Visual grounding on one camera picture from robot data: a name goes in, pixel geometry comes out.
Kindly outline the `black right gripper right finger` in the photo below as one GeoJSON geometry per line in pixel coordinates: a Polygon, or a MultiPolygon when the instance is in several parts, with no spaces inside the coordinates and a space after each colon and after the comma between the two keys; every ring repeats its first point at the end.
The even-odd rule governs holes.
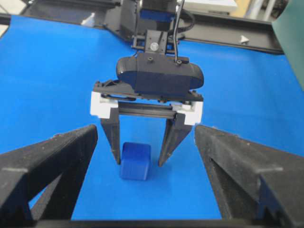
{"type": "Polygon", "coordinates": [[[195,143],[224,219],[304,225],[302,156],[198,125],[195,143]]]}

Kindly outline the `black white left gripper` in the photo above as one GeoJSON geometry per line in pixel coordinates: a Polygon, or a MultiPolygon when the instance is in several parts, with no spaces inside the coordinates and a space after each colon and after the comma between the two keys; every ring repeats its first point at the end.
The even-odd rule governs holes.
{"type": "Polygon", "coordinates": [[[204,98],[196,91],[188,91],[184,98],[142,95],[120,80],[97,81],[91,92],[90,114],[100,118],[111,152],[121,164],[119,114],[166,118],[166,127],[158,166],[172,156],[174,150],[202,118],[204,98]]]}

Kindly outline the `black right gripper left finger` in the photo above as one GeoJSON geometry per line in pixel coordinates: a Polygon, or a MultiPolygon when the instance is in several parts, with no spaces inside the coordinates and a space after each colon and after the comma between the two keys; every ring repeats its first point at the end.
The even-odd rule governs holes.
{"type": "Polygon", "coordinates": [[[88,125],[0,156],[0,226],[72,217],[98,139],[88,125]]]}

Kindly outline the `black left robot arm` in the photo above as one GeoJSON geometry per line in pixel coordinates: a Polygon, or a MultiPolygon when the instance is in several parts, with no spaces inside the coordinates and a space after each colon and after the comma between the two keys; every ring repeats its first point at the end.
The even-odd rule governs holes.
{"type": "Polygon", "coordinates": [[[106,28],[131,40],[135,54],[116,64],[116,80],[97,81],[91,93],[90,113],[97,116],[117,163],[121,163],[121,115],[166,119],[158,165],[201,122],[204,84],[201,68],[178,55],[178,35],[195,25],[180,27],[184,1],[124,0],[118,14],[108,14],[106,28]]]}

